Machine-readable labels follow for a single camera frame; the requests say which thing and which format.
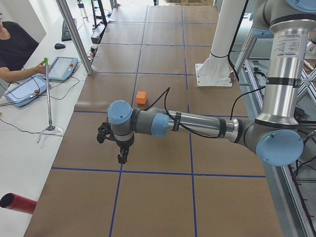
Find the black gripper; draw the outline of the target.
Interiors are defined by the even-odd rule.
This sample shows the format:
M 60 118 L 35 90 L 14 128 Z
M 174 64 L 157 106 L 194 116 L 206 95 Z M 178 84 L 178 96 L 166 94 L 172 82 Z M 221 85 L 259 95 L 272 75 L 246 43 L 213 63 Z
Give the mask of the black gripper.
M 116 144 L 119 146 L 120 151 L 118 154 L 119 163 L 127 163 L 127 157 L 129 153 L 129 148 L 133 145 L 133 140 L 128 141 L 116 141 Z

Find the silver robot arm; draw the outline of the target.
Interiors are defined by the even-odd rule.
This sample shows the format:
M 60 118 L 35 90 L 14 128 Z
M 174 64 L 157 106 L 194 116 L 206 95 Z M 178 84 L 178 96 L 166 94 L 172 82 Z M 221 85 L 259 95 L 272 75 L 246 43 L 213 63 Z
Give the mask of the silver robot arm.
M 117 100 L 108 107 L 108 118 L 98 129 L 97 141 L 116 142 L 121 164 L 127 162 L 135 133 L 164 137 L 168 130 L 187 131 L 209 139 L 228 139 L 245 146 L 270 165 L 293 163 L 304 149 L 294 111 L 309 34 L 315 26 L 313 0 L 256 2 L 252 31 L 256 37 L 272 38 L 273 45 L 263 107 L 255 120 L 200 116 L 154 105 L 141 110 Z

